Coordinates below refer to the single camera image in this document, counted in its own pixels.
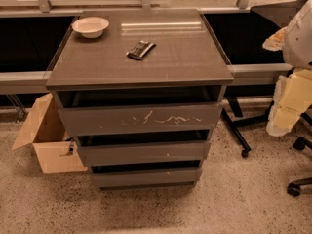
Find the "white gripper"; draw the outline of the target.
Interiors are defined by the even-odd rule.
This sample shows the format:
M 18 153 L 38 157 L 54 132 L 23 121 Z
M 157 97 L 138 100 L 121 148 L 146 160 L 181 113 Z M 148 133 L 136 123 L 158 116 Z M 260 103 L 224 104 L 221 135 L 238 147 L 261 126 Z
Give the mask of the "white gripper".
M 267 38 L 262 48 L 268 51 L 283 49 L 287 29 L 279 29 Z M 270 109 L 266 131 L 273 137 L 289 133 L 294 125 L 312 105 L 312 71 L 300 69 L 289 77 L 280 76 L 274 91 L 273 106 Z

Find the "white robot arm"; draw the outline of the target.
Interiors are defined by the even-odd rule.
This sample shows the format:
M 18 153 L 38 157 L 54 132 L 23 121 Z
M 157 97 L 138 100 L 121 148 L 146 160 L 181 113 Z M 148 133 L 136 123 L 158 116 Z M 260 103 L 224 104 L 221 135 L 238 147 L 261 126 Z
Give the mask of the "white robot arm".
M 281 137 L 312 105 L 312 0 L 303 5 L 287 27 L 267 38 L 262 48 L 281 50 L 284 62 L 293 68 L 289 77 L 280 76 L 276 82 L 266 125 L 268 134 Z

